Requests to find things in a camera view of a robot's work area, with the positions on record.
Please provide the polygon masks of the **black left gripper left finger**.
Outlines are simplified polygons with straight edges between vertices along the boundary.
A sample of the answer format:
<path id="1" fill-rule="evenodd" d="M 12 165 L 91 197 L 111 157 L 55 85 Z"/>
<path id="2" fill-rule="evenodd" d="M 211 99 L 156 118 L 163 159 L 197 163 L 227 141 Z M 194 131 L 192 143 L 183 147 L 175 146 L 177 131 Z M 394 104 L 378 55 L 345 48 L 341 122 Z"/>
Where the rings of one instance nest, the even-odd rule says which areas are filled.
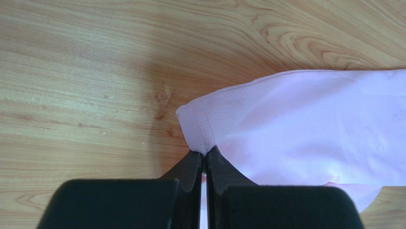
<path id="1" fill-rule="evenodd" d="M 157 179 L 74 179 L 53 194 L 40 229 L 197 229 L 203 158 L 189 152 Z"/>

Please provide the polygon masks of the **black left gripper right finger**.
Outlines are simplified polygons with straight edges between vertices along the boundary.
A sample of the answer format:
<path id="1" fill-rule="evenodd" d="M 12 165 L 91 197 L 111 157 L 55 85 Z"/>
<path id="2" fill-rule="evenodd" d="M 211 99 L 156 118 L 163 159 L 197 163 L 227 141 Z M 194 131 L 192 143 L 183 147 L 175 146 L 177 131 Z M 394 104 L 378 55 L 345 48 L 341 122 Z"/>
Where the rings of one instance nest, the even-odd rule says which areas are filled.
<path id="1" fill-rule="evenodd" d="M 217 147 L 206 155 L 211 229 L 361 229 L 354 203 L 341 189 L 261 186 L 239 172 Z"/>

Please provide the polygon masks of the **pink t-shirt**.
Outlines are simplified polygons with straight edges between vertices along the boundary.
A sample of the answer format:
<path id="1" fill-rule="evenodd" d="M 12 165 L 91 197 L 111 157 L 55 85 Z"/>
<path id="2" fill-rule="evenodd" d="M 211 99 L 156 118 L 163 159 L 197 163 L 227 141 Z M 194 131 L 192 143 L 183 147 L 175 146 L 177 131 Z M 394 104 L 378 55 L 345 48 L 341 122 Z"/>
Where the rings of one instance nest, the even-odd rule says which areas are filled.
<path id="1" fill-rule="evenodd" d="M 297 70 L 176 110 L 192 151 L 214 146 L 259 185 L 332 186 L 358 212 L 406 184 L 406 72 Z"/>

